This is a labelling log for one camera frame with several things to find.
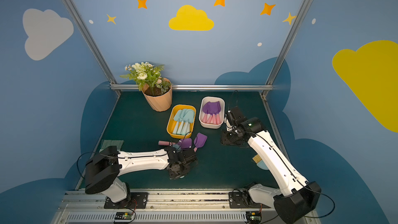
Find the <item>purple square shovel pink handle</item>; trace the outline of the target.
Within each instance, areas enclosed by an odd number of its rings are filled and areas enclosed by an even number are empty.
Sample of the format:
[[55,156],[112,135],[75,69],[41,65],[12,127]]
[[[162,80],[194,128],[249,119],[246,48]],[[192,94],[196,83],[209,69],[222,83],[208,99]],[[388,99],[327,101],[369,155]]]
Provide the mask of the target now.
[[207,136],[202,133],[198,133],[196,138],[194,139],[194,151],[196,152],[199,148],[202,148],[205,145],[206,141]]

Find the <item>white plastic storage box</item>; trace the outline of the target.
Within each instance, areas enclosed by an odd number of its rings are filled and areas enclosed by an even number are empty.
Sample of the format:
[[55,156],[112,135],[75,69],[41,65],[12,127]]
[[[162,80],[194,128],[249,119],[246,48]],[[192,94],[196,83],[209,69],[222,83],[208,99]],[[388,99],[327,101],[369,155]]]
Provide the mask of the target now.
[[202,99],[199,121],[202,127],[218,129],[224,122],[225,101],[220,97],[206,96]]

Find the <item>yellow plastic storage box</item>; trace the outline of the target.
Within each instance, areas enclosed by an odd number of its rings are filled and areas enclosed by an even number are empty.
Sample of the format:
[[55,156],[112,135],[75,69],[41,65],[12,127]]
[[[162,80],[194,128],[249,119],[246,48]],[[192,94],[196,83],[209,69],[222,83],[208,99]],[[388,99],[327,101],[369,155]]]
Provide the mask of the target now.
[[176,105],[167,124],[168,134],[175,139],[190,138],[193,133],[197,110],[191,105]]

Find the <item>purple pointed shovel pink handle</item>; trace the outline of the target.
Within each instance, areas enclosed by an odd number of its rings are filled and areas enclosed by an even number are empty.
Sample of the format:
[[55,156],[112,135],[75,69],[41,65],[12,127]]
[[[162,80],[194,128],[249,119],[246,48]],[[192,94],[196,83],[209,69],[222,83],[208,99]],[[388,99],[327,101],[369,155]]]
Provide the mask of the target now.
[[203,108],[202,108],[202,112],[204,113],[203,118],[202,118],[203,123],[211,122],[212,114],[210,113],[210,107],[211,107],[210,102],[207,102],[203,105]]

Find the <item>light blue pointed shovel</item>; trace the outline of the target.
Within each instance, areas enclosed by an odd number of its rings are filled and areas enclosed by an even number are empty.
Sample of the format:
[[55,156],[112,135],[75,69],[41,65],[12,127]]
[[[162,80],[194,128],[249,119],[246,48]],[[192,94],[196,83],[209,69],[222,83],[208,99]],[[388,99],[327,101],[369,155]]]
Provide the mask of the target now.
[[190,130],[190,123],[194,120],[194,111],[186,110],[185,115],[183,117],[184,125],[182,129],[182,135],[186,135]]
[[176,122],[176,124],[175,124],[175,127],[173,129],[173,134],[176,134],[176,135],[177,135],[177,129],[179,127],[179,122],[180,122],[180,120],[179,120],[180,119],[180,112],[181,112],[181,110],[178,110],[176,115],[174,116],[174,121]]

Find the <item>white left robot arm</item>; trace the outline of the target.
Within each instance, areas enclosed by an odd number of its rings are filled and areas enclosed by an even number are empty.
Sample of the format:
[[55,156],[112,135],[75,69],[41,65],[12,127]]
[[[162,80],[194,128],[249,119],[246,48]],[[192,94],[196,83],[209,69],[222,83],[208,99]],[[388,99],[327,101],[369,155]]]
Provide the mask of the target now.
[[197,163],[194,148],[180,150],[173,146],[150,152],[119,151],[110,146],[86,162],[85,193],[103,194],[109,202],[107,208],[126,208],[133,203],[128,183],[119,177],[145,170],[167,170],[170,179],[186,176],[191,164]]

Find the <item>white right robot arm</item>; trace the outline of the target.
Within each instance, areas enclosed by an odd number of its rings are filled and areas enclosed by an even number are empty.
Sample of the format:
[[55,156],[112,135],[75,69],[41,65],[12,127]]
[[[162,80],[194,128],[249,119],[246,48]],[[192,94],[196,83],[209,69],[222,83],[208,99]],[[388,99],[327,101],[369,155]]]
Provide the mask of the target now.
[[238,107],[227,111],[227,129],[222,132],[225,145],[247,143],[275,178],[278,188],[255,184],[248,190],[253,202],[272,207],[286,224],[293,224],[316,208],[321,188],[309,182],[280,151],[259,118],[246,118]]

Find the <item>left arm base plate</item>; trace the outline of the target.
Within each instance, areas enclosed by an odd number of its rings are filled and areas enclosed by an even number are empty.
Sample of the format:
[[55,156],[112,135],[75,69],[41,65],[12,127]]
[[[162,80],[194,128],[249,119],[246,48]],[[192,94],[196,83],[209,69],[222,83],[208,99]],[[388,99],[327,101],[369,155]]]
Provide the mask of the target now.
[[127,197],[120,202],[112,202],[109,197],[106,197],[104,209],[144,209],[148,202],[147,192],[131,192]]

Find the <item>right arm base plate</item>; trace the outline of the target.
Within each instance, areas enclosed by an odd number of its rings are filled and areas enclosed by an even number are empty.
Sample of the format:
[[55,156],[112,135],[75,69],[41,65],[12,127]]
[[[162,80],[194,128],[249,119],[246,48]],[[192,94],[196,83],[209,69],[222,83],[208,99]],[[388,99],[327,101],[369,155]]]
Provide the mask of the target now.
[[261,204],[255,203],[248,192],[246,191],[230,191],[229,192],[229,205],[230,208],[258,208]]

